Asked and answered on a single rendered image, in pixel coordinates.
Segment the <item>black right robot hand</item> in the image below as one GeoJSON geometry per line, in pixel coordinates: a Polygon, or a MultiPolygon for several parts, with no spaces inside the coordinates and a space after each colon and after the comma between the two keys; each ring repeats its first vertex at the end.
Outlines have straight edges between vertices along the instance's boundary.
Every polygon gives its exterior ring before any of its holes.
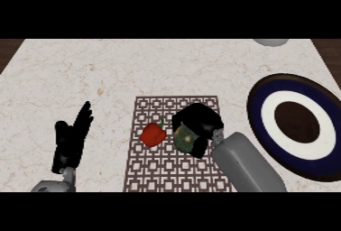
{"type": "Polygon", "coordinates": [[[194,150],[189,154],[201,159],[207,152],[208,141],[213,140],[213,143],[219,144],[225,139],[222,117],[205,105],[194,103],[172,117],[173,133],[180,125],[186,125],[198,135],[194,150]]]}

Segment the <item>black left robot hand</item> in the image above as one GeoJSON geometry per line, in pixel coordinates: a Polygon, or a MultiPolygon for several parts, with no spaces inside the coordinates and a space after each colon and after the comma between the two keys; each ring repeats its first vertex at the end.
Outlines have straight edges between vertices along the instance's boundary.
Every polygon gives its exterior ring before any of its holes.
{"type": "Polygon", "coordinates": [[[79,167],[92,121],[90,102],[86,102],[79,111],[74,124],[68,125],[65,121],[58,121],[55,124],[56,150],[52,172],[56,174],[62,174],[67,167],[74,169],[79,167]]]}

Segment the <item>green squash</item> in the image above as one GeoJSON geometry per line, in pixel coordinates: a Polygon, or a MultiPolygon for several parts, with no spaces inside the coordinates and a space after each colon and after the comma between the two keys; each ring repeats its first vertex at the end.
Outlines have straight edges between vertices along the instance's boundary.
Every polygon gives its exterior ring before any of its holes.
{"type": "Polygon", "coordinates": [[[173,134],[173,141],[177,150],[185,153],[192,152],[197,139],[198,135],[194,133],[194,131],[186,125],[180,125],[173,134]]]}

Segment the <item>brown patterned placemat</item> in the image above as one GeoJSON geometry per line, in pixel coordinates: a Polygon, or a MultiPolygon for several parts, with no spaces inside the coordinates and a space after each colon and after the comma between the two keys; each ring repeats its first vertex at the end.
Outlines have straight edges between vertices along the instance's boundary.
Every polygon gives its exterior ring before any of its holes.
{"type": "Polygon", "coordinates": [[[194,103],[204,104],[220,113],[217,96],[136,97],[124,192],[234,192],[232,183],[211,158],[208,145],[201,159],[179,152],[173,145],[172,116],[194,103]],[[149,148],[141,135],[149,123],[164,122],[167,137],[149,148]]]}

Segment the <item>blue and white plate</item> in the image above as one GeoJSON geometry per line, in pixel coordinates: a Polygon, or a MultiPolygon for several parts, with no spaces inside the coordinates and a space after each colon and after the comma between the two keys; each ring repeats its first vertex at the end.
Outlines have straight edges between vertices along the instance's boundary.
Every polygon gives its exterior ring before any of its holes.
{"type": "Polygon", "coordinates": [[[278,163],[301,177],[341,180],[341,100],[313,80],[273,74],[247,102],[254,135],[278,163]]]}

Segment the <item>red bell pepper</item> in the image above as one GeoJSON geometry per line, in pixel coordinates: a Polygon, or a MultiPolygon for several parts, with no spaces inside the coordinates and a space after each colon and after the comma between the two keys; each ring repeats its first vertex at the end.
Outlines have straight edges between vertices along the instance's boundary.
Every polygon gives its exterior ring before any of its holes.
{"type": "Polygon", "coordinates": [[[148,147],[155,147],[161,144],[167,137],[167,132],[163,129],[164,121],[160,123],[149,123],[143,129],[141,136],[142,142],[148,147]]]}

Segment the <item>grey round object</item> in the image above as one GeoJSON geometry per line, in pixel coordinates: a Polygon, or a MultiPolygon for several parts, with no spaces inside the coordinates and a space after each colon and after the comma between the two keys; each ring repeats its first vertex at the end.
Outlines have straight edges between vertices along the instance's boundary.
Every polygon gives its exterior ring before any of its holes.
{"type": "Polygon", "coordinates": [[[288,39],[254,39],[254,41],[265,46],[279,47],[288,42],[288,39]]]}

